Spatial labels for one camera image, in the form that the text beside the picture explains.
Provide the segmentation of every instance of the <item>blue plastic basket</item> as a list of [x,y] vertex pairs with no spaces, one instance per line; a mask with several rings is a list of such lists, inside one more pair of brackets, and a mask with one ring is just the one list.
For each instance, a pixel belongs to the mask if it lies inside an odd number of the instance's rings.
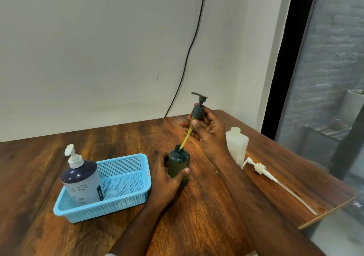
[[53,212],[70,222],[81,222],[145,203],[151,187],[147,156],[139,153],[96,162],[100,172],[104,200],[75,206],[63,186]]

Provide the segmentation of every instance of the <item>plant pot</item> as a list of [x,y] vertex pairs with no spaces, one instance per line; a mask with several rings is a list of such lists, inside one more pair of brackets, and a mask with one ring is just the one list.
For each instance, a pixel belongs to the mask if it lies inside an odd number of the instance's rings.
[[362,89],[350,89],[346,92],[343,104],[341,105],[339,117],[340,120],[349,126],[353,125],[360,109],[364,103]]

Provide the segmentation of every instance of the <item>label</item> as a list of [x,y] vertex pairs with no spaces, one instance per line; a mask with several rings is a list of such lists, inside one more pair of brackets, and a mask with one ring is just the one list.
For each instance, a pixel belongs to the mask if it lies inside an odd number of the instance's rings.
[[104,200],[104,195],[102,194],[102,190],[101,190],[101,186],[100,185],[97,188],[97,192],[99,194],[100,200]]

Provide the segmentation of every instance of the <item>white wall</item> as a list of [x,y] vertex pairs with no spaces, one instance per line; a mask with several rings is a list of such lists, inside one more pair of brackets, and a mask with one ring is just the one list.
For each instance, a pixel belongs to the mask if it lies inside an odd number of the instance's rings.
[[[278,14],[288,10],[281,2],[206,0],[170,116],[190,112],[196,91],[207,106],[260,128]],[[0,141],[163,117],[200,4],[0,0]]]

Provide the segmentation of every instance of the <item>wood grain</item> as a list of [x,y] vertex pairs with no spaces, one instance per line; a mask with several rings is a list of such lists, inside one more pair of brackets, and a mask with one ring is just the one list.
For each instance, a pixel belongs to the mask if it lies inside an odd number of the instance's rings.
[[[249,137],[247,155],[262,162],[320,215],[349,202],[355,192],[343,182],[282,148],[223,111],[226,129],[239,126]],[[64,149],[75,144],[93,161],[145,153],[152,169],[158,152],[183,141],[183,116],[108,126],[0,143],[0,251],[2,255],[103,255],[142,205],[70,224],[53,214],[67,168]],[[164,212],[148,255],[245,255],[254,251],[228,191],[198,142],[189,139],[189,184]],[[315,216],[274,185],[247,169],[248,176],[297,227]]]

